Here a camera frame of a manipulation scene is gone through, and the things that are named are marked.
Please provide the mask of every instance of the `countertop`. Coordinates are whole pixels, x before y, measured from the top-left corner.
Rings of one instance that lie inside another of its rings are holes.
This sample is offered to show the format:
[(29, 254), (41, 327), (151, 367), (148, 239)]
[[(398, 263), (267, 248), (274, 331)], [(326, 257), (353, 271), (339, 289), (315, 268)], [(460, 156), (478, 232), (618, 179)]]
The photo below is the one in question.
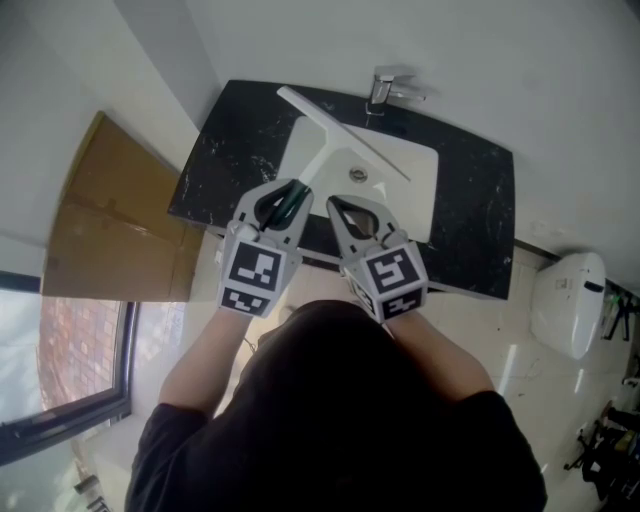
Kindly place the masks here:
[[(224, 233), (242, 194), (276, 179), (295, 120), (278, 83), (230, 80), (198, 137), (169, 213)], [(438, 152), (429, 243), (419, 243), (430, 286), (506, 299), (514, 245), (515, 190), (510, 151), (428, 116), (387, 105), (367, 116), (366, 98), (290, 85), (342, 123), (366, 127)], [(305, 262), (335, 268), (329, 220), (311, 215), (300, 243)]]

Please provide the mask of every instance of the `faucet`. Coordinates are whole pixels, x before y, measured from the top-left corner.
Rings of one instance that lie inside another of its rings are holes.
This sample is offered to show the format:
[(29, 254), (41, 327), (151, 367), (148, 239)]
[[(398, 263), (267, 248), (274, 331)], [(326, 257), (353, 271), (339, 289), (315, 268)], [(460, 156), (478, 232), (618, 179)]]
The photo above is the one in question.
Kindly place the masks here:
[(389, 97), (424, 101), (426, 96), (420, 89), (394, 83), (395, 79), (408, 80), (414, 76), (413, 70), (407, 66), (376, 66), (371, 95), (366, 105), (367, 114), (383, 116)]

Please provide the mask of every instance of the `white wall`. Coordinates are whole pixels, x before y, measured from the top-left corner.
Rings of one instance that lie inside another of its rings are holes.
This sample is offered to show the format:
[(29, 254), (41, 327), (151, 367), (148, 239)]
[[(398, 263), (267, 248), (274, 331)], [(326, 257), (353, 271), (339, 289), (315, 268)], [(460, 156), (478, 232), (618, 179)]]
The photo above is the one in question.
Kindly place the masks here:
[(116, 120), (182, 170), (198, 130), (113, 0), (12, 0)]
[(40, 275), (98, 110), (182, 170), (198, 130), (113, 0), (0, 2), (0, 270)]
[(184, 0), (115, 0), (160, 76), (201, 128), (220, 82)]
[(71, 442), (0, 467), (0, 510), (8, 512), (81, 512), (87, 501), (79, 483)]
[(69, 164), (103, 106), (11, 3), (0, 3), (0, 270), (40, 275)]
[(514, 152), (518, 238), (591, 248), (640, 288), (640, 22), (623, 0), (187, 0), (216, 72), (367, 95), (404, 63), (413, 105)]

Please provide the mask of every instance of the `sink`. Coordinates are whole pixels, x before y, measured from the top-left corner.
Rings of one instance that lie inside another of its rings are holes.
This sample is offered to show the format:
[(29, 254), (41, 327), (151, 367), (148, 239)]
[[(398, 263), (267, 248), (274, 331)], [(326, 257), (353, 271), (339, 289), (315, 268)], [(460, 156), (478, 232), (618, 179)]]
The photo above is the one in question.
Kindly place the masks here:
[[(428, 242), (438, 179), (438, 153), (391, 135), (345, 126), (411, 181), (392, 179), (353, 150), (338, 149), (309, 184), (315, 196), (311, 213), (328, 217), (329, 196), (360, 196), (386, 205), (411, 240)], [(324, 144), (324, 129), (306, 116), (299, 117), (287, 142), (278, 178), (297, 178)]]

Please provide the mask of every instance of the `window frame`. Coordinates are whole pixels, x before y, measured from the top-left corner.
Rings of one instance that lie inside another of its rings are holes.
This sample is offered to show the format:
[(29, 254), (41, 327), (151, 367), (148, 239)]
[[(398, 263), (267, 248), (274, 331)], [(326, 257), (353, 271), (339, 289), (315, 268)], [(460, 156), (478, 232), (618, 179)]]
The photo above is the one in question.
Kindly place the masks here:
[[(40, 279), (0, 271), (0, 288), (39, 293)], [(106, 420), (131, 414), (138, 310), (137, 302), (121, 302), (116, 326), (113, 387), (48, 411), (1, 423), (0, 466), (66, 441)]]

